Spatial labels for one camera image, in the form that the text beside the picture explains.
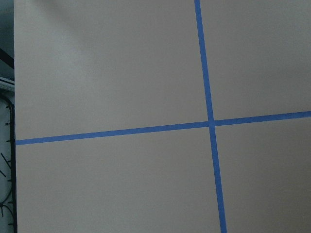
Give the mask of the brown paper table cover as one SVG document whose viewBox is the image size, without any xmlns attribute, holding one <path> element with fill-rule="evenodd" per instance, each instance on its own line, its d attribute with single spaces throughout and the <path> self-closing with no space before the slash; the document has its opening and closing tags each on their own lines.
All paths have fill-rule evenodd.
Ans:
<svg viewBox="0 0 311 233">
<path fill-rule="evenodd" d="M 308 233 L 308 0 L 17 0 L 21 233 Z"/>
</svg>

